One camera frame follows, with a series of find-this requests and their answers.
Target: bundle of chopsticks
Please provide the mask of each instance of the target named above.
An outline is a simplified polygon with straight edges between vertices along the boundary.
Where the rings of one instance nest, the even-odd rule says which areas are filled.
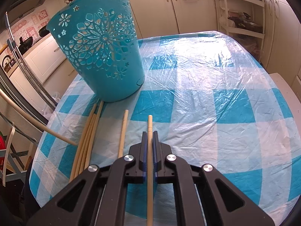
[[[94,141],[98,121],[100,118],[100,113],[103,107],[103,101],[100,102],[100,105],[97,110],[97,114],[94,113],[96,110],[96,106],[97,103],[93,105],[93,108],[85,124],[84,130],[82,131],[82,136],[80,137],[77,151],[75,154],[69,182],[71,182],[74,178],[76,178],[79,174],[82,173],[83,170],[85,170],[89,166],[93,141]]]

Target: blue plastic basket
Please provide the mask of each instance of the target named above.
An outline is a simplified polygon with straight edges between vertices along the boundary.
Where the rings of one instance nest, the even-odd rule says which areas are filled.
[[[129,0],[75,0],[53,16],[47,29],[101,100],[121,100],[143,84]]]

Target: kettle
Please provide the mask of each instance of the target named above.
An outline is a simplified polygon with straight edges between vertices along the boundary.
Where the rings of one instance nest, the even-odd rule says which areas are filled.
[[[6,64],[4,65],[4,60],[5,60],[6,58],[8,58],[8,61],[7,61]],[[3,60],[2,60],[2,67],[3,67],[4,71],[5,71],[6,73],[8,73],[9,70],[12,68],[12,66],[15,64],[15,62],[16,62],[16,61],[15,61],[14,58],[12,59],[10,55],[6,55],[6,56],[3,58]]]

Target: blue and white tablecloth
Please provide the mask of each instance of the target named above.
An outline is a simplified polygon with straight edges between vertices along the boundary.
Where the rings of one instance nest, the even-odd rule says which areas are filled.
[[[105,103],[91,164],[117,158],[124,110],[129,121],[124,154],[141,141],[147,117],[161,142],[190,164],[210,163],[279,225],[301,194],[301,141],[282,94],[258,62],[219,32],[139,40],[146,80],[141,89]],[[97,101],[77,76],[48,127],[78,143]],[[43,134],[30,188],[40,206],[68,184],[76,146]],[[154,225],[176,225],[171,184],[155,185]],[[146,187],[130,185],[125,225],[146,222]]]

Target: silver screw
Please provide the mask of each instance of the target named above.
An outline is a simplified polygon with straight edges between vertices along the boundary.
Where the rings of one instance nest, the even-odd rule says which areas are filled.
[[[125,159],[126,161],[132,161],[132,160],[134,159],[134,157],[133,157],[132,155],[125,155],[125,156],[124,156],[124,159]]]
[[[88,166],[88,171],[89,172],[96,172],[97,169],[98,169],[98,167],[96,165]]]
[[[166,157],[169,161],[175,161],[176,160],[176,156],[174,154],[170,154]]]
[[[203,166],[203,169],[204,169],[204,171],[206,171],[206,172],[211,172],[211,171],[213,170],[213,166],[210,165],[210,164],[205,164],[205,165]]]

